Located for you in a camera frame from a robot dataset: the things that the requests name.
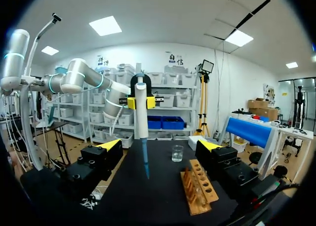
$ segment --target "black tabletop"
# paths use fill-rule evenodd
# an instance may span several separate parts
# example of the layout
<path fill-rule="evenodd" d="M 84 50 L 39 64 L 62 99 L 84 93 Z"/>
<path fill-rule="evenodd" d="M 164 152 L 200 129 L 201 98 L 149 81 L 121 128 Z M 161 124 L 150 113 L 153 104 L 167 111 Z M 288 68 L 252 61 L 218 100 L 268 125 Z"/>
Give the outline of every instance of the black tabletop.
<path fill-rule="evenodd" d="M 62 127 L 64 125 L 68 124 L 68 123 L 69 123 L 68 121 L 55 121 L 55 122 L 53 122 L 53 124 L 49 128 L 45 128 L 44 132 L 46 133 L 46 132 L 55 130 L 57 128 L 60 128 L 60 127 Z M 33 137 L 35 135 L 38 136 L 38 135 L 43 134 L 43 129 L 42 128 L 35 128 L 35 129 L 36 129 L 36 132 L 33 133 Z"/>
<path fill-rule="evenodd" d="M 171 161 L 173 145 L 184 147 L 182 162 Z M 135 140 L 96 208 L 100 214 L 118 222 L 149 224 L 218 225 L 229 218 L 237 203 L 214 181 L 219 200 L 211 203 L 210 212 L 190 216 L 180 178 L 180 171 L 196 158 L 187 141 L 148 141 L 147 148 L 150 179 L 144 170 L 141 142 Z"/>

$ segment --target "blue cushion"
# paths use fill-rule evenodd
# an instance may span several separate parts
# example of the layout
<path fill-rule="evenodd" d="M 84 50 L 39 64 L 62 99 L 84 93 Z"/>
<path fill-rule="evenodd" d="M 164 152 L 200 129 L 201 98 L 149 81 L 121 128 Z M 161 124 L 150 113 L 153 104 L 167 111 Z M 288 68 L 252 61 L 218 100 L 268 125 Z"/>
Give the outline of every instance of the blue cushion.
<path fill-rule="evenodd" d="M 271 130 L 270 127 L 232 117 L 230 117 L 226 128 L 227 132 L 240 136 L 262 148 L 266 146 Z"/>

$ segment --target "ceiling light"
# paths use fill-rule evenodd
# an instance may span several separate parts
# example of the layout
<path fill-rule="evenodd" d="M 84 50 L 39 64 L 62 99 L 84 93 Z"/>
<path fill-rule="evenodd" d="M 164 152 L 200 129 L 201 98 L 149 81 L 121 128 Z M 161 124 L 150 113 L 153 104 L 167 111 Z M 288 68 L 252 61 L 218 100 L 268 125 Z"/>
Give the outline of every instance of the ceiling light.
<path fill-rule="evenodd" d="M 296 62 L 291 62 L 291 63 L 286 64 L 286 66 L 287 66 L 289 69 L 292 69 L 292 68 L 298 67 L 298 64 L 297 64 Z"/>
<path fill-rule="evenodd" d="M 233 32 L 231 35 L 228 36 L 227 39 L 225 39 L 226 42 L 230 42 L 234 45 L 237 45 L 238 47 L 242 47 L 252 40 L 253 40 L 253 37 L 239 30 L 235 30 L 235 32 Z"/>
<path fill-rule="evenodd" d="M 122 32 L 114 16 L 90 22 L 89 25 L 98 33 L 99 36 Z"/>
<path fill-rule="evenodd" d="M 46 48 L 44 48 L 42 50 L 42 52 L 52 56 L 52 55 L 56 54 L 59 51 L 57 49 L 55 49 L 55 48 L 50 47 L 50 46 L 46 46 Z"/>

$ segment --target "wooden test tube rack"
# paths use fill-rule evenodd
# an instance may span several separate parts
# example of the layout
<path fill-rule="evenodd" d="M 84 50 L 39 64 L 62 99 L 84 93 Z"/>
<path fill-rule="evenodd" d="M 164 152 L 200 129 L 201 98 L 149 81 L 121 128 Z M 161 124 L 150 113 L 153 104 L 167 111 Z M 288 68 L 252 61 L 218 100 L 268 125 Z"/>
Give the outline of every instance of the wooden test tube rack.
<path fill-rule="evenodd" d="M 218 196 L 197 159 L 190 160 L 191 171 L 186 168 L 181 172 L 181 179 L 191 215 L 211 210 L 210 203 L 218 200 Z"/>

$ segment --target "blue storage bin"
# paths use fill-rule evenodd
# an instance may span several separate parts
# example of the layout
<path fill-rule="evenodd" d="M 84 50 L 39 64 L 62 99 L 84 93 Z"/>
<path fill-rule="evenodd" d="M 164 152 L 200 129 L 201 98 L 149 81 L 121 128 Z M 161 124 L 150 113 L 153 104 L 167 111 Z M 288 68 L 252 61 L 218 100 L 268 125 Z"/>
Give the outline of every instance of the blue storage bin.
<path fill-rule="evenodd" d="M 162 128 L 168 130 L 183 130 L 184 120 L 179 116 L 163 116 Z"/>
<path fill-rule="evenodd" d="M 148 129 L 161 129 L 161 116 L 147 116 Z"/>
<path fill-rule="evenodd" d="M 263 122 L 268 122 L 269 121 L 269 118 L 268 117 L 265 117 L 265 116 L 260 116 L 259 117 L 261 121 Z"/>
<path fill-rule="evenodd" d="M 64 67 L 56 67 L 55 68 L 55 74 L 66 74 L 68 69 Z"/>

